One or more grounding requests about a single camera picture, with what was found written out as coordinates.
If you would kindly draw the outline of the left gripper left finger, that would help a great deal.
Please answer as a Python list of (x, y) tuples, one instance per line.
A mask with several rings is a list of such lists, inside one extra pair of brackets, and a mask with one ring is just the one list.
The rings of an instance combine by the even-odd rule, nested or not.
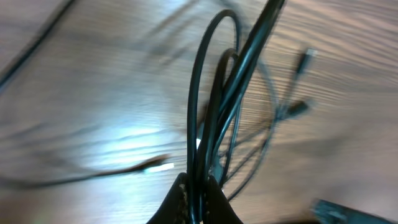
[(179, 173), (158, 210), (147, 224), (185, 224), (189, 222), (187, 174)]

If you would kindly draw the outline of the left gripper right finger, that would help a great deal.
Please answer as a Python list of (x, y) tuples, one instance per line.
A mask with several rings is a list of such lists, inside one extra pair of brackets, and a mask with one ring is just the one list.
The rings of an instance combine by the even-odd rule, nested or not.
[(243, 224), (211, 175), (205, 187), (204, 224)]

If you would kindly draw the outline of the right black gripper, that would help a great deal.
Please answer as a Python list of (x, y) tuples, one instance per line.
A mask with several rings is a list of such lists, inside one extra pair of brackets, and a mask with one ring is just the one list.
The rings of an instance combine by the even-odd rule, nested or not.
[(327, 200), (319, 200), (312, 212), (321, 224), (395, 224), (377, 215), (355, 210)]

